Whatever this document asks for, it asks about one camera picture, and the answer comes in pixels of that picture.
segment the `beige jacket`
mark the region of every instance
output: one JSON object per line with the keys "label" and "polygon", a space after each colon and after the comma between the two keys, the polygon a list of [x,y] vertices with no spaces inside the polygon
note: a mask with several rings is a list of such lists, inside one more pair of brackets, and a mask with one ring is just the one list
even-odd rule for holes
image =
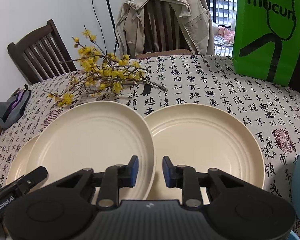
{"label": "beige jacket", "polygon": [[[122,54],[142,54],[145,44],[144,5],[149,0],[124,0],[121,6],[116,33]],[[212,20],[206,0],[161,0],[175,11],[181,31],[193,54],[214,54]]]}

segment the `screw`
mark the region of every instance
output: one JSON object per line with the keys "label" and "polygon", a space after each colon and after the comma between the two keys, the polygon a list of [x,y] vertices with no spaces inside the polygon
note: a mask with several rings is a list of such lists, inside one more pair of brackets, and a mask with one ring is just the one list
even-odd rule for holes
{"label": "screw", "polygon": [[186,201],[186,205],[188,207],[194,207],[194,208],[196,208],[196,207],[199,207],[201,205],[201,201],[197,200],[197,199],[188,199]]}
{"label": "screw", "polygon": [[100,207],[108,208],[108,207],[112,207],[114,202],[111,199],[101,199],[98,204]]}

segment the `chair backrest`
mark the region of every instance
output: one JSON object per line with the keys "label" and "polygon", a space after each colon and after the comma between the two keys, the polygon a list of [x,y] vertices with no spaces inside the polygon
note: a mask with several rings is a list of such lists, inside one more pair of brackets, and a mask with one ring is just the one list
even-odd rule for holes
{"label": "chair backrest", "polygon": [[176,14],[168,2],[149,0],[144,6],[144,53],[173,49],[190,50]]}
{"label": "chair backrest", "polygon": [[73,62],[59,63],[71,57],[53,20],[30,32],[17,44],[10,43],[8,52],[31,84],[76,70]]}

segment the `calligraphy tablecloth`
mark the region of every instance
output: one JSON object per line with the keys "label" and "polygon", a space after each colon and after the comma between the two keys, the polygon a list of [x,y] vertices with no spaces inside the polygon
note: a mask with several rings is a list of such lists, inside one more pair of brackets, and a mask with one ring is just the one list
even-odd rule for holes
{"label": "calligraphy tablecloth", "polygon": [[[168,91],[144,86],[99,99],[81,95],[71,107],[91,100],[115,100],[142,116],[165,106],[198,103],[220,108],[239,119],[254,134],[265,161],[264,189],[291,201],[291,176],[300,154],[300,93],[266,81],[235,74],[229,57],[169,56],[139,60],[151,71],[147,77]],[[41,133],[65,109],[53,107],[43,90],[62,92],[70,74],[30,86],[25,114],[0,136],[0,189],[20,148]],[[294,230],[300,235],[300,222]]]}

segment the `green shopping bag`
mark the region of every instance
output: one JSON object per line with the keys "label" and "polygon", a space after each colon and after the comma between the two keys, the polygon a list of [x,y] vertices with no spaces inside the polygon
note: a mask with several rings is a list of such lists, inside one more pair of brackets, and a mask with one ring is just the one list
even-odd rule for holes
{"label": "green shopping bag", "polygon": [[291,86],[300,65],[300,0],[238,0],[237,8],[236,73]]}

